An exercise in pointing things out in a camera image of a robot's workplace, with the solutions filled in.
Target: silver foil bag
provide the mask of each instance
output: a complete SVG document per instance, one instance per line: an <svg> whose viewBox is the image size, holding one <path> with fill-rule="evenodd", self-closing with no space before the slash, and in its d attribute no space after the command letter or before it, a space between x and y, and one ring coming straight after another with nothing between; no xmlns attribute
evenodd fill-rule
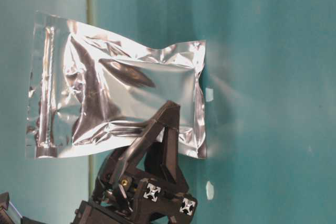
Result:
<svg viewBox="0 0 336 224"><path fill-rule="evenodd" d="M204 56L205 41L152 49L37 12L26 156L73 157L130 145L171 100L181 105L180 153L205 158L198 81Z"/></svg>

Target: screw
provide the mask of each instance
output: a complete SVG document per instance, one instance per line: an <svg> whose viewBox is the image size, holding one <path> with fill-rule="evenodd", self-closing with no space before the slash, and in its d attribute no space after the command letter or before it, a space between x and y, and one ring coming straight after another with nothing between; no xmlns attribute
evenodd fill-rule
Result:
<svg viewBox="0 0 336 224"><path fill-rule="evenodd" d="M127 179L123 179L123 180L121 181L121 185L122 185L122 186L127 186L127 185L128 185L128 181L127 181Z"/></svg>

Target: teal backdrop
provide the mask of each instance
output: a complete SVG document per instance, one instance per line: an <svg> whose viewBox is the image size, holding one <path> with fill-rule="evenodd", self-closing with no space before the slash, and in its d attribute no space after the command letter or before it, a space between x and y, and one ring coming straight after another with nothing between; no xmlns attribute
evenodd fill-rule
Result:
<svg viewBox="0 0 336 224"><path fill-rule="evenodd" d="M193 223L336 223L336 0L89 6L92 24L150 47L207 40L208 159L180 157Z"/></svg>
<svg viewBox="0 0 336 224"><path fill-rule="evenodd" d="M180 156L193 223L336 222L335 0L0 0L0 191L69 223L107 153L25 160L36 9L149 47L206 39L208 159Z"/></svg>
<svg viewBox="0 0 336 224"><path fill-rule="evenodd" d="M0 0L0 192L27 217L70 223L88 198L88 157L25 159L35 10L86 22L86 0Z"/></svg>

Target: black plastic part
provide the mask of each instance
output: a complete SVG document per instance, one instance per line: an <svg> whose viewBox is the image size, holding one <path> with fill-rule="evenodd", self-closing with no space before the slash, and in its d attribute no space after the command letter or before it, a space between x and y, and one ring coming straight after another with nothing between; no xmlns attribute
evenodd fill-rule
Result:
<svg viewBox="0 0 336 224"><path fill-rule="evenodd" d="M0 194L0 224L14 224L6 210L9 205L9 193Z"/></svg>
<svg viewBox="0 0 336 224"><path fill-rule="evenodd" d="M8 210L9 205L9 193L0 194L0 209L4 208Z"/></svg>
<svg viewBox="0 0 336 224"><path fill-rule="evenodd" d="M22 217L21 224L44 224L44 223L28 219L27 217Z"/></svg>
<svg viewBox="0 0 336 224"><path fill-rule="evenodd" d="M164 216L169 223L191 223L197 200L187 193L188 184L178 165L180 106L168 101L146 124L129 147L107 157L92 200L99 205L108 198L111 207L105 209L122 218L116 223L148 224ZM160 143L157 137L162 131ZM145 171L137 168L144 156ZM153 186L160 191L151 191ZM185 201L192 203L190 209L184 209Z"/></svg>

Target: metal part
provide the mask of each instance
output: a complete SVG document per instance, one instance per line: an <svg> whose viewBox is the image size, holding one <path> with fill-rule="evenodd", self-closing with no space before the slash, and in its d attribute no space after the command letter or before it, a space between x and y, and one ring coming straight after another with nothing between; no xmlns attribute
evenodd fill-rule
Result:
<svg viewBox="0 0 336 224"><path fill-rule="evenodd" d="M145 199L150 199L153 202L157 202L159 192L161 192L161 188L158 186L154 186L151 183L147 184L147 191L144 193L143 197Z"/></svg>

